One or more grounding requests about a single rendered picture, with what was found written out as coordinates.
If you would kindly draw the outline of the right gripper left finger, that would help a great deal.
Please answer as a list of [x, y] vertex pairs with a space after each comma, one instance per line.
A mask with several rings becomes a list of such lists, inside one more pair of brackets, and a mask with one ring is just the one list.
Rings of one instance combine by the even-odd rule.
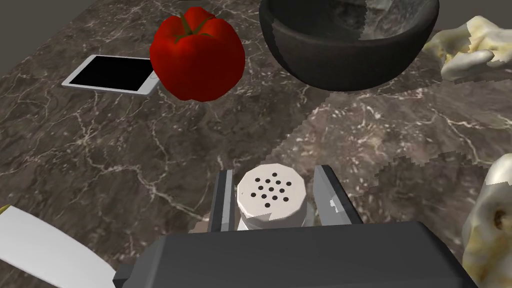
[[220, 170], [216, 177], [208, 232], [225, 232], [235, 229], [235, 186], [233, 170]]

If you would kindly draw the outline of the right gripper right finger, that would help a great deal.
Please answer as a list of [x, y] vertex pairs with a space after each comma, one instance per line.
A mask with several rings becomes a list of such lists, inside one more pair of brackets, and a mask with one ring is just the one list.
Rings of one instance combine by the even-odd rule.
[[331, 166], [315, 166], [313, 196], [322, 226], [363, 223]]

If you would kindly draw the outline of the white salt shaker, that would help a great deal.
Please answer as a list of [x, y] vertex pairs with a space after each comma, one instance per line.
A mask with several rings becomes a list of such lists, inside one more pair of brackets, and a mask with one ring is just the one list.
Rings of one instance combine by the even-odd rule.
[[241, 224], [248, 230], [302, 227], [307, 218], [304, 179], [291, 167], [262, 164], [237, 185]]

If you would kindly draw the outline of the red tomato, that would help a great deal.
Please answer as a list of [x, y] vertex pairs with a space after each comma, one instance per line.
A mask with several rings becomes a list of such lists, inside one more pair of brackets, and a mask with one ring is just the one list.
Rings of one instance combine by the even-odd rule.
[[181, 101], [224, 96], [245, 68], [245, 50], [235, 29], [200, 6], [162, 22], [149, 58], [161, 84]]

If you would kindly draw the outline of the dark grey bowl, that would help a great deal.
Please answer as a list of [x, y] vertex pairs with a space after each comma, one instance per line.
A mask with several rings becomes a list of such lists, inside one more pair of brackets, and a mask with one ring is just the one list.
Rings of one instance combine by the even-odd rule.
[[261, 0], [271, 55], [304, 84], [331, 92], [371, 89], [420, 54], [439, 0]]

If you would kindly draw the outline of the pale yellow lumpy food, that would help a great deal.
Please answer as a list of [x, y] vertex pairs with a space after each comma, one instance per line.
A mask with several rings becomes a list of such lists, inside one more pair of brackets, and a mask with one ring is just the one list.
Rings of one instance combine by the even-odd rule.
[[462, 241], [462, 266], [478, 288], [512, 288], [512, 153], [489, 168]]
[[457, 28], [436, 33], [422, 51], [436, 59], [445, 81], [512, 70], [512, 28], [501, 28], [477, 15]]

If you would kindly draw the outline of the white smartphone with black screen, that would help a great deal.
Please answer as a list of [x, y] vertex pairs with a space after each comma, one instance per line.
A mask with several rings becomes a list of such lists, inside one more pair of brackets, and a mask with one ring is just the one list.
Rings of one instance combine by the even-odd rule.
[[72, 71], [61, 85], [147, 97], [160, 83], [148, 58], [93, 54]]

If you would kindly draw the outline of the white knife blade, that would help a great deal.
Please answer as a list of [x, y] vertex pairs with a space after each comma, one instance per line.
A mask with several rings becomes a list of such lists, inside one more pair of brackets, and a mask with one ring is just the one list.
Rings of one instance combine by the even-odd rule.
[[0, 208], [0, 259], [56, 288], [115, 288], [99, 255], [12, 205]]

